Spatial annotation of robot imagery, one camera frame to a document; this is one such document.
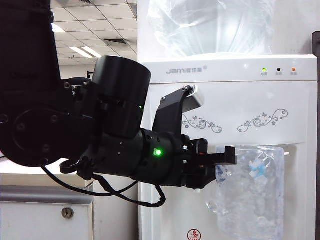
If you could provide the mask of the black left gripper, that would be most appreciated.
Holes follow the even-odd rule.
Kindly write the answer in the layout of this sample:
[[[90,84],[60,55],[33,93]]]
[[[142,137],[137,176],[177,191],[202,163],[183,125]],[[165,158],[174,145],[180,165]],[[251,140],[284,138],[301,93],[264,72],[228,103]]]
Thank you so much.
[[[136,180],[143,183],[203,189],[216,180],[215,165],[236,165],[236,148],[225,146],[224,152],[208,154],[208,141],[191,140],[187,135],[142,130],[143,155],[136,168]]]

